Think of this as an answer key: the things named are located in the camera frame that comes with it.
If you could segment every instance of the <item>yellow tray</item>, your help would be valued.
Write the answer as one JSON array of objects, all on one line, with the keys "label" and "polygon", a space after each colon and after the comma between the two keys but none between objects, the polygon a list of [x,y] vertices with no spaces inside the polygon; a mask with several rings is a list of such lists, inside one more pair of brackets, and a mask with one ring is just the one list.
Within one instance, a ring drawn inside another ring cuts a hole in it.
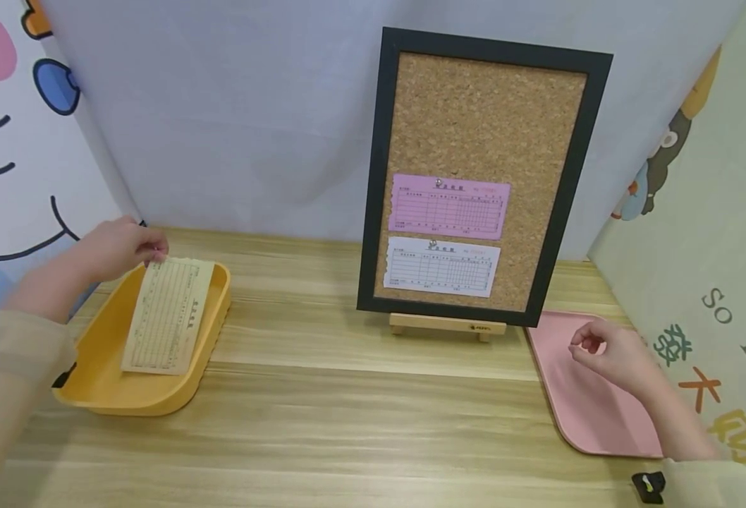
[{"label": "yellow tray", "polygon": [[128,274],[77,343],[77,367],[54,396],[63,404],[102,415],[161,416],[189,402],[209,362],[232,301],[227,267],[216,263],[190,369],[184,375],[123,373],[122,351],[136,309],[145,268]]}]

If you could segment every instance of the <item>cartoon wall panel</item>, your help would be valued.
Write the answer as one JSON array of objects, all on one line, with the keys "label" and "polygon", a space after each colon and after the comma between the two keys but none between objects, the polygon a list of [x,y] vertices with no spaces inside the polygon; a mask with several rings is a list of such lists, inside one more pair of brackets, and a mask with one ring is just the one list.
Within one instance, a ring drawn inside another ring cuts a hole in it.
[{"label": "cartoon wall panel", "polygon": [[591,259],[710,437],[746,464],[746,12],[664,130]]},{"label": "cartoon wall panel", "polygon": [[0,0],[0,302],[94,225],[137,216],[38,0]]}]

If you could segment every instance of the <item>table grid lines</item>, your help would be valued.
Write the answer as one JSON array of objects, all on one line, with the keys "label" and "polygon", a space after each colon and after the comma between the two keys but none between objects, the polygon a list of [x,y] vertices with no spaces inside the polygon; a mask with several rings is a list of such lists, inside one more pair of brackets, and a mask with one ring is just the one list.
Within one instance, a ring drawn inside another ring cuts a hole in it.
[{"label": "table grid lines", "polygon": [[389,269],[390,284],[423,284],[483,291],[489,287],[491,261],[465,255],[394,252]]},{"label": "table grid lines", "polygon": [[430,226],[433,229],[497,232],[503,199],[458,196],[444,192],[400,189],[396,194],[396,226]]},{"label": "table grid lines", "polygon": [[[153,279],[152,288],[150,288],[148,298],[150,303],[156,304],[153,296],[156,292],[164,293],[165,298],[158,301],[160,309],[158,312],[151,314],[149,307],[145,307],[142,314],[142,326],[137,332],[138,343],[133,349],[131,362],[137,367],[148,368],[167,368],[176,359],[179,341],[183,332],[184,322],[180,320],[167,320],[166,316],[175,315],[179,310],[186,311],[188,298],[190,298],[190,280],[195,274],[192,267],[186,265],[173,264],[168,268],[170,273],[163,274],[165,280],[170,279],[173,285],[170,287],[161,287],[161,280]],[[181,277],[177,277],[177,272],[181,270]],[[145,337],[160,337],[158,341],[149,341]]]}]

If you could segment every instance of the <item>orange chinese character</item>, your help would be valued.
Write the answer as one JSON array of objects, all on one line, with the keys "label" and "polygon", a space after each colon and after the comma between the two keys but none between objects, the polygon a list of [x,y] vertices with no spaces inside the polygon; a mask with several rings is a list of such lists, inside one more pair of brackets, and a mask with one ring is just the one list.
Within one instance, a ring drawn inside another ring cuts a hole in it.
[{"label": "orange chinese character", "polygon": [[697,397],[695,397],[695,412],[699,415],[700,412],[703,411],[704,390],[709,389],[709,393],[712,397],[714,397],[714,400],[717,402],[717,404],[719,404],[720,396],[717,395],[717,391],[715,390],[715,388],[721,386],[722,383],[720,382],[720,380],[706,379],[706,376],[704,375],[704,373],[701,373],[699,368],[693,367],[693,369],[695,369],[695,374],[697,374],[698,378],[700,378],[700,381],[684,381],[683,383],[678,383],[678,386],[681,388],[690,388],[697,390]]},{"label": "orange chinese character", "polygon": [[746,464],[746,415],[737,409],[720,415],[709,428],[710,434],[716,434],[720,443],[726,442],[731,449],[731,459]]}]

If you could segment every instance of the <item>person's right hand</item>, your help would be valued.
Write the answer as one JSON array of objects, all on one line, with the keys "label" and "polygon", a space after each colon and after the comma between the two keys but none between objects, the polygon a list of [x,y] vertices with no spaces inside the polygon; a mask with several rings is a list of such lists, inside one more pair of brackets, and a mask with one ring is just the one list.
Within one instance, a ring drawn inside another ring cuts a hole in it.
[{"label": "person's right hand", "polygon": [[54,259],[64,271],[74,269],[75,277],[88,284],[117,279],[140,262],[161,262],[169,244],[160,229],[144,228],[130,215],[106,220]]},{"label": "person's right hand", "polygon": [[[607,344],[598,354],[599,347]],[[658,386],[664,374],[641,337],[612,322],[588,322],[570,341],[570,353],[585,367],[639,400]]]}]

